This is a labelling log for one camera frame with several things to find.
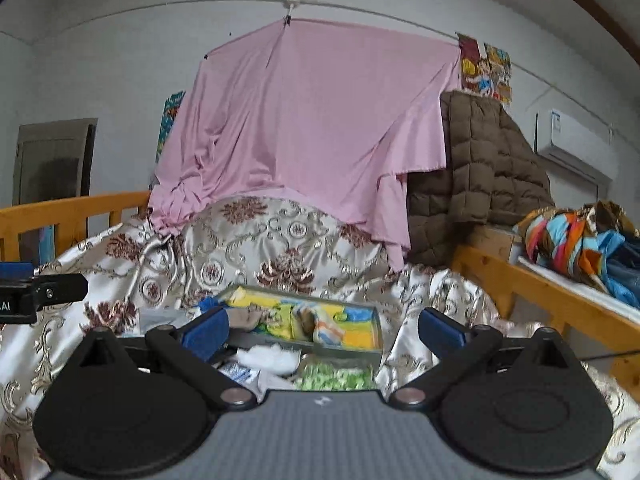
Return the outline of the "white gauze baby cloth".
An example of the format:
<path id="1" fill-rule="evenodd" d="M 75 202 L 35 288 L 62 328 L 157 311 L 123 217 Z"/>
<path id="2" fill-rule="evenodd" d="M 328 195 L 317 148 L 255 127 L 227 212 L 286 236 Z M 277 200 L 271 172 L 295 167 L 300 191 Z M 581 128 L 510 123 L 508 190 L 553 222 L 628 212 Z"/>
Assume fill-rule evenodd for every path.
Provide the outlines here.
<path id="1" fill-rule="evenodd" d="M 298 370 L 302 354 L 278 344 L 239 349 L 218 370 L 241 386 L 263 396 L 270 390 L 296 390 L 290 379 Z"/>

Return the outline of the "floral satin bedspread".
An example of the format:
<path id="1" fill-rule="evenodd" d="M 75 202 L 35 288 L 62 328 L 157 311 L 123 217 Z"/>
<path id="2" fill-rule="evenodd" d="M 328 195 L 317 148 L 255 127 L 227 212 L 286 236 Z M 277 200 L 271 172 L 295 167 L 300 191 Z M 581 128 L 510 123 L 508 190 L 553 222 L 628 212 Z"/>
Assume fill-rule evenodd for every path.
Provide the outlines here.
<path id="1" fill-rule="evenodd" d="M 376 383 L 384 392 L 435 364 L 418 337 L 418 315 L 425 307 L 509 336 L 529 336 L 535 329 L 503 321 L 486 292 L 459 274 L 420 264 L 393 271 L 383 245 L 356 226 L 277 198 L 227 198 L 208 206 L 176 236 L 160 236 L 148 218 L 134 217 L 74 245 L 44 272 L 81 273 L 88 294 L 74 304 L 45 308 L 32 325 L 9 325 L 1 332 L 6 479 L 48 473 L 32 418 L 89 330 L 103 326 L 134 337 L 157 322 L 186 321 L 203 298 L 234 283 L 375 307 L 383 333 Z"/>

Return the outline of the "grey tray with cartoon lining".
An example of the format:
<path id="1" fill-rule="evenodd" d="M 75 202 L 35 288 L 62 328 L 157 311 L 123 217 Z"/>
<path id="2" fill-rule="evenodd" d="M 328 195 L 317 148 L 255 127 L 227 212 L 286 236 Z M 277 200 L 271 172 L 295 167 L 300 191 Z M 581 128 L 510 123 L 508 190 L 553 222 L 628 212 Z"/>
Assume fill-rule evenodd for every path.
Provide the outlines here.
<path id="1" fill-rule="evenodd" d="M 383 335 L 374 307 L 232 284 L 198 303 L 201 312 L 217 304 L 260 314 L 254 330 L 229 328 L 228 344 L 243 350 L 277 344 L 283 349 L 329 359 L 381 362 Z"/>

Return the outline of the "bag of green pieces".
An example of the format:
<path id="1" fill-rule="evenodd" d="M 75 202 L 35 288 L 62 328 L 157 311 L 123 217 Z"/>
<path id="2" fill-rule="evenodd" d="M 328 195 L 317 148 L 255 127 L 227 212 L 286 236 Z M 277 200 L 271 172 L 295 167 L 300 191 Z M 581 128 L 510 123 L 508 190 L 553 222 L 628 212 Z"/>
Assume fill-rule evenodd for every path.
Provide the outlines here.
<path id="1" fill-rule="evenodd" d="M 368 368 L 339 367 L 329 363 L 306 365 L 294 379 L 294 385 L 302 391 L 356 391 L 376 388 Z"/>

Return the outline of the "colourful striped fabric bundle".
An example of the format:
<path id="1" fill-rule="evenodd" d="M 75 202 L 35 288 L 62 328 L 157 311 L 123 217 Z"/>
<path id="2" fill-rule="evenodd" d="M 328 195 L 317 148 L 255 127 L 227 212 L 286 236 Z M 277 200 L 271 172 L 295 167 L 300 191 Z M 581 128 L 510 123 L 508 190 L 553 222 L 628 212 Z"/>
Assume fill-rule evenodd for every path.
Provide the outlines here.
<path id="1" fill-rule="evenodd" d="M 639 229 L 610 200 L 580 209 L 544 207 L 513 231 L 529 261 L 639 307 Z"/>

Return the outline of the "brown quilted jacket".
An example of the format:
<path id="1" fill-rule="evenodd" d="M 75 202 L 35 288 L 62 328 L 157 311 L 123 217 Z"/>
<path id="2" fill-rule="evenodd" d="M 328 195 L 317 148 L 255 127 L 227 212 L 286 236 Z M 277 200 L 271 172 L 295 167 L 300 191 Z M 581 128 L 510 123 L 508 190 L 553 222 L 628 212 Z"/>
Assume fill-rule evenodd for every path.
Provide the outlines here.
<path id="1" fill-rule="evenodd" d="M 550 181 L 503 106 L 462 91 L 440 96 L 446 167 L 408 175 L 407 261 L 448 266 L 474 226 L 515 226 L 552 207 Z"/>

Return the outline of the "white air conditioner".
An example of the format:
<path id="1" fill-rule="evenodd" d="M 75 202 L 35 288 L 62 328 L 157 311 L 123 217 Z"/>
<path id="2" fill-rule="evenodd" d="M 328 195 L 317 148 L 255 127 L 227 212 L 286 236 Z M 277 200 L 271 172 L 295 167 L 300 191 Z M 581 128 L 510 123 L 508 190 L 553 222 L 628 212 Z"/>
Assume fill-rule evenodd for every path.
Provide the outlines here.
<path id="1" fill-rule="evenodd" d="M 559 110 L 536 115 L 536 153 L 597 184 L 609 184 L 618 175 L 612 145 L 573 117 Z"/>

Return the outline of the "pink hanging sheet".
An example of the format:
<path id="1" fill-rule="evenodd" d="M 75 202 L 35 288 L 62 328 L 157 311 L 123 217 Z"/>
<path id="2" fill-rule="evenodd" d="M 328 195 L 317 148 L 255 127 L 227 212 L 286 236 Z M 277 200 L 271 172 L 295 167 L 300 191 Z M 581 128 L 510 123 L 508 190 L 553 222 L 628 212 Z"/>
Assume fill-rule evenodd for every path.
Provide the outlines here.
<path id="1" fill-rule="evenodd" d="M 315 20 L 210 51 L 155 170 L 154 228 L 176 234 L 225 197 L 288 198 L 356 226 L 400 269 L 407 180 L 446 164 L 439 98 L 459 60 L 437 39 Z"/>

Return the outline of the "wooden bed rail left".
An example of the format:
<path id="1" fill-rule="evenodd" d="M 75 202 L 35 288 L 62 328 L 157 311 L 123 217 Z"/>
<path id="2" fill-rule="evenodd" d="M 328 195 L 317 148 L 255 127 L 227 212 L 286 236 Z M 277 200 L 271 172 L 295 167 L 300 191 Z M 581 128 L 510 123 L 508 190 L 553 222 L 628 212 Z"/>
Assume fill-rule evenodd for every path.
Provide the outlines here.
<path id="1" fill-rule="evenodd" d="M 135 209 L 144 214 L 150 192 L 123 192 L 96 196 L 79 196 L 12 206 L 0 211 L 1 261 L 20 260 L 20 235 L 45 226 L 54 227 L 55 255 L 88 237 L 88 222 L 108 215 L 108 226 L 122 222 L 122 213 Z"/>

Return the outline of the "grey wall cabinet door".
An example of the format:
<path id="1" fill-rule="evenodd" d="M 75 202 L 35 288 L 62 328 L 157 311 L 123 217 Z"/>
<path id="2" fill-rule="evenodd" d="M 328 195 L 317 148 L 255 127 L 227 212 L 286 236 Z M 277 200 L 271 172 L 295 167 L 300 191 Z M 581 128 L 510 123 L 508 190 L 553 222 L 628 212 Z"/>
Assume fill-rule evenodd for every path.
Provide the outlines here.
<path id="1" fill-rule="evenodd" d="M 88 196 L 96 118 L 20 125 L 12 204 Z"/>

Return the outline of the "colourful wall poster left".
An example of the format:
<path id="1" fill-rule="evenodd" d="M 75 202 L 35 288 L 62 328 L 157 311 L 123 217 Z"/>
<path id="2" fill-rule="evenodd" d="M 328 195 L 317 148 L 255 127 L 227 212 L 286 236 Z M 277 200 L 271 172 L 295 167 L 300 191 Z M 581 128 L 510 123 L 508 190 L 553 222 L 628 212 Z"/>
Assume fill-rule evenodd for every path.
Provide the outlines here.
<path id="1" fill-rule="evenodd" d="M 181 90 L 173 93 L 164 103 L 163 114 L 160 118 L 160 132 L 158 133 L 157 146 L 155 151 L 155 162 L 160 161 L 164 145 L 167 141 L 172 125 L 174 124 L 179 107 L 186 92 Z"/>

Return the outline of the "cartoon wall poster right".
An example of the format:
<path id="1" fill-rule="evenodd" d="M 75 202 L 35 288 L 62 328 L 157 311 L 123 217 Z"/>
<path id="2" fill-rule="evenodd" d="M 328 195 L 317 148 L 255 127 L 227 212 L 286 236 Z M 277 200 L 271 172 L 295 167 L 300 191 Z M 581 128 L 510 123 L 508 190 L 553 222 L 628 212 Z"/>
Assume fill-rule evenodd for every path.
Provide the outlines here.
<path id="1" fill-rule="evenodd" d="M 512 66 L 509 53 L 462 34 L 458 34 L 458 44 L 462 90 L 510 106 Z"/>

